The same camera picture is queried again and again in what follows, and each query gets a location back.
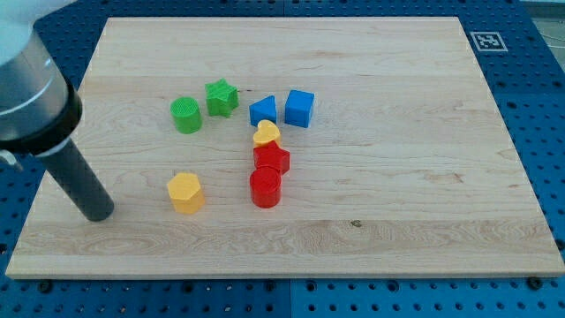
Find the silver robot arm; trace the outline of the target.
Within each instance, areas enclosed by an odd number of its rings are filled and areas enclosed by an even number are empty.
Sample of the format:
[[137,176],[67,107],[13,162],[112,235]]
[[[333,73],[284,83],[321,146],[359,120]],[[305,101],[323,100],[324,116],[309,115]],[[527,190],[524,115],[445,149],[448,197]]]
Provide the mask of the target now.
[[102,221],[114,202],[72,141],[82,101],[34,29],[71,0],[1,3],[1,161],[20,169],[18,154],[38,158],[84,217]]

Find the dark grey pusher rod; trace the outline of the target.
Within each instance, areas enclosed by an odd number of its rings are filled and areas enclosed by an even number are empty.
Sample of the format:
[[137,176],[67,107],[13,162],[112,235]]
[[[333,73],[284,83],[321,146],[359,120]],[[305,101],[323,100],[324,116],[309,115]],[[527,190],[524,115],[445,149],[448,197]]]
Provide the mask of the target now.
[[37,158],[89,221],[107,219],[114,201],[71,138]]

